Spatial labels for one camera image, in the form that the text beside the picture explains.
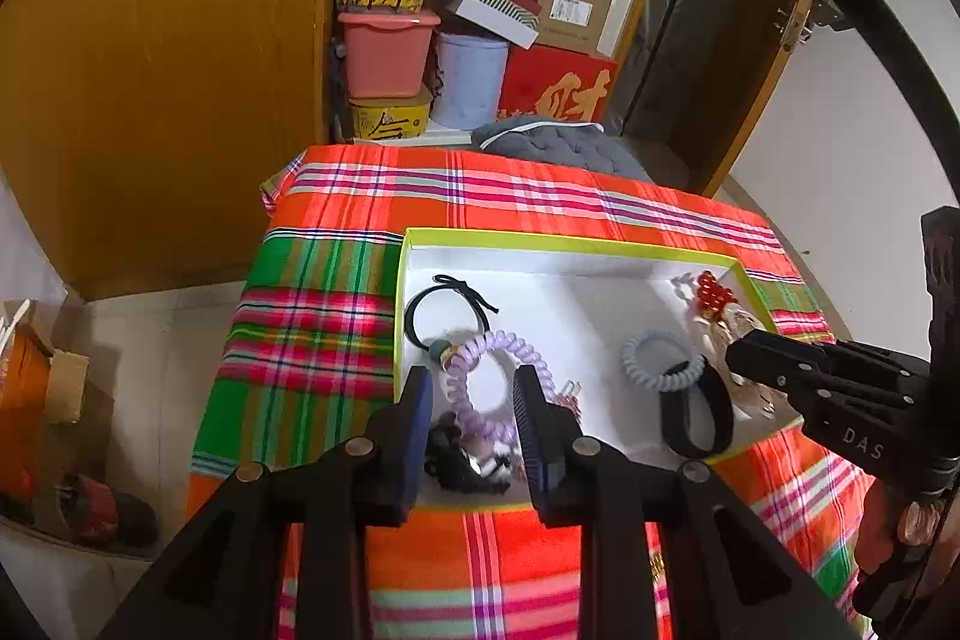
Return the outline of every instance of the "finger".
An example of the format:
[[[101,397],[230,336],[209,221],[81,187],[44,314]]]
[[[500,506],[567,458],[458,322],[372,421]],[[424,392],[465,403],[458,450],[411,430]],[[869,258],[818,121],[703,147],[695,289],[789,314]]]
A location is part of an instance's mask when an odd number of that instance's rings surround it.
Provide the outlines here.
[[[875,480],[863,498],[863,519],[853,547],[853,558],[867,575],[874,574],[893,555],[892,520],[887,491],[883,483]]]
[[[929,545],[933,542],[937,524],[940,522],[942,503],[920,504],[911,501],[901,512],[896,524],[896,536],[904,545]]]

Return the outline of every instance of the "light blue bucket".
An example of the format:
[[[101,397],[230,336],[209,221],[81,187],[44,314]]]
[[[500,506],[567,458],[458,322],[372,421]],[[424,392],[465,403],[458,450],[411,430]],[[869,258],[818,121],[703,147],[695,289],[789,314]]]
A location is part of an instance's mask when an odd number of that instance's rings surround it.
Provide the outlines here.
[[[437,97],[430,119],[464,131],[493,122],[508,47],[502,39],[438,34]]]

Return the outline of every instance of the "table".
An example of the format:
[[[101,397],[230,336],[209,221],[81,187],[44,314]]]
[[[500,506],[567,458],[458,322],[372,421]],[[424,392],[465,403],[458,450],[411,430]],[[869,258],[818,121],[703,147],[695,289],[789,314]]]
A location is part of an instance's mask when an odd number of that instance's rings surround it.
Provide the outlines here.
[[[313,461],[361,434],[392,401],[398,256],[409,226],[647,242],[735,256],[784,335],[831,339],[773,232],[700,196],[584,170],[436,148],[309,148],[264,184],[269,230],[253,262],[194,449],[188,512],[243,461]],[[853,538],[870,479],[784,429],[716,470],[840,610],[856,586]],[[656,528],[648,527],[656,549]],[[292,637],[299,538],[283,581],[280,638]],[[532,510],[415,510],[371,528],[374,637],[575,637],[578,530]],[[670,637],[663,579],[661,637]]]

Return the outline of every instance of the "black hair tie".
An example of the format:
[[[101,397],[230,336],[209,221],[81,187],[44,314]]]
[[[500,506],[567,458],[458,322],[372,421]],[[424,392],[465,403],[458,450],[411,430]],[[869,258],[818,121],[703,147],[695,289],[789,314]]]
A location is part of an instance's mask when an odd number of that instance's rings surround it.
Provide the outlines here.
[[[690,392],[700,389],[713,416],[713,445],[707,450],[690,441]],[[707,458],[723,453],[733,441],[733,405],[723,378],[712,366],[704,365],[704,373],[695,386],[681,391],[664,391],[661,397],[661,435],[674,453],[685,458]]]
[[[467,300],[470,309],[476,314],[477,321],[481,326],[480,333],[490,330],[490,321],[488,321],[487,314],[484,313],[483,308],[487,308],[491,313],[499,313],[499,310],[488,303],[487,300],[474,289],[469,287],[466,280],[458,280],[456,277],[450,277],[448,274],[435,274],[433,280],[437,285],[421,290],[421,292],[410,300],[407,304],[407,309],[403,311],[403,333],[405,333],[407,339],[414,343],[416,347],[430,354],[431,359],[437,363],[442,363],[440,361],[440,354],[443,354],[443,352],[451,346],[448,340],[435,339],[428,347],[416,335],[416,331],[414,330],[414,312],[416,311],[416,306],[418,306],[421,301],[424,301],[424,296],[435,292],[435,290],[455,290],[455,292]]]

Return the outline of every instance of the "wooden wardrobe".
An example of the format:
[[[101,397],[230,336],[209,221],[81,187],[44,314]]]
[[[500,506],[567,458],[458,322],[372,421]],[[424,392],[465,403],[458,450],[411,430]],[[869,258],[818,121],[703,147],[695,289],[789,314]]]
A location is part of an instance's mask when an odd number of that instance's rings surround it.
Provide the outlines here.
[[[332,0],[3,0],[0,167],[86,299],[246,276],[325,142]]]
[[[813,2],[632,0],[608,129],[656,182],[713,196],[810,35]]]

